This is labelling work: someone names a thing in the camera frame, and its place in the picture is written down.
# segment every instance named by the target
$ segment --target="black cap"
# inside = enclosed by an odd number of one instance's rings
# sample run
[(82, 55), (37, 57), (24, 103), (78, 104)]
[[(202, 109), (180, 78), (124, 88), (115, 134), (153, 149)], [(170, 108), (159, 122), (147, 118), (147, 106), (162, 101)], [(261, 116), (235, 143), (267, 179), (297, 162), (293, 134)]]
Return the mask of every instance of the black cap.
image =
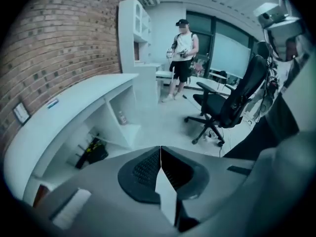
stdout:
[(180, 19), (177, 23), (176, 26), (180, 26), (180, 25), (188, 25), (189, 22), (186, 19)]

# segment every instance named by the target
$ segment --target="white curved desk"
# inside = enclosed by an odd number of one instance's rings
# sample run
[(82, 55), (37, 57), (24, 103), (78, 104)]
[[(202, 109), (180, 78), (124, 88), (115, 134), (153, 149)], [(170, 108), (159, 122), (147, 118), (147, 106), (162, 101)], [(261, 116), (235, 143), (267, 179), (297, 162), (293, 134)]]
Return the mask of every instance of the white curved desk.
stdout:
[[(67, 158), (92, 129), (108, 143), (132, 148), (140, 129), (133, 88), (137, 76), (94, 76), (61, 92), (50, 109), (42, 106), (5, 154), (4, 178), (12, 194), (33, 205), (40, 184), (53, 190), (70, 178), (78, 170), (66, 164)], [(128, 125), (119, 124), (120, 110)]]

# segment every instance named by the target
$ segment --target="vr controller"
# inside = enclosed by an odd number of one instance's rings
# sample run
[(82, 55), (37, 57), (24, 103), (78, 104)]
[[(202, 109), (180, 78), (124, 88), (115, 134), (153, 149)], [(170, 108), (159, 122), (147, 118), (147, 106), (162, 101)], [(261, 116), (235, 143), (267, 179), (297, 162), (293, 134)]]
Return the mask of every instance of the vr controller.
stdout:
[(172, 56), (173, 56), (172, 48), (169, 48), (169, 49), (167, 50), (166, 56), (167, 56), (168, 59), (172, 58)]
[(183, 49), (179, 55), (181, 58), (186, 58), (188, 56), (189, 51), (187, 49)]

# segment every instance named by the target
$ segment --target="wall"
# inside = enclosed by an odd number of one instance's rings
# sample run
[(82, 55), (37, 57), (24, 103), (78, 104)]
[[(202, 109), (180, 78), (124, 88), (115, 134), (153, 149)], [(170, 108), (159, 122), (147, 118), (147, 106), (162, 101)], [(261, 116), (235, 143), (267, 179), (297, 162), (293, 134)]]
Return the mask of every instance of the wall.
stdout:
[(164, 2), (145, 10), (152, 20), (152, 61), (166, 64), (169, 69), (166, 52), (179, 34), (175, 24), (186, 18), (186, 9), (179, 2)]
[(21, 125), (12, 108), (33, 114), (67, 87), (120, 73), (117, 5), (121, 0), (31, 0), (0, 52), (0, 150)]

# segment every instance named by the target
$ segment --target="black office chair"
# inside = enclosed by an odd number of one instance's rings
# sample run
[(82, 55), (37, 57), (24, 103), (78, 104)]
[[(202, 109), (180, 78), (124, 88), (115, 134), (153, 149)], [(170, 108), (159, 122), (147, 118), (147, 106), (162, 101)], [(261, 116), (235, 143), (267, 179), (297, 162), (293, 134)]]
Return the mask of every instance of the black office chair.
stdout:
[(191, 119), (205, 124), (200, 135), (192, 141), (193, 144), (196, 144), (204, 132), (210, 127), (220, 140), (218, 146), (221, 147), (225, 141), (215, 125), (219, 125), (223, 128), (231, 128), (241, 122), (242, 117), (240, 117), (240, 115), (250, 101), (249, 97), (261, 85), (268, 71), (267, 58), (269, 57), (269, 49), (266, 42), (261, 41), (258, 43), (258, 53), (261, 55), (254, 55), (252, 57), (248, 64), (247, 71), (236, 89), (230, 85), (225, 85), (232, 91), (227, 99), (224, 98), (221, 93), (214, 91), (204, 83), (197, 82), (197, 85), (204, 90), (204, 94), (195, 94), (193, 98), (201, 105), (200, 115), (204, 115), (206, 119), (195, 117), (186, 117), (184, 119), (185, 122)]

